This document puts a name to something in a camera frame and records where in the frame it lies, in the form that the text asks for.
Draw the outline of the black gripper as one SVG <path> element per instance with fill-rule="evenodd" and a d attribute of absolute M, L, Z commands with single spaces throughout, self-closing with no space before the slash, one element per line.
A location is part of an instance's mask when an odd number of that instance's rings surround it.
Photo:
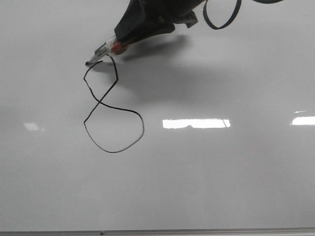
<path fill-rule="evenodd" d="M 134 44 L 152 36 L 172 33 L 174 24 L 194 26 L 194 9 L 204 0 L 131 0 L 114 29 L 123 45 Z"/>

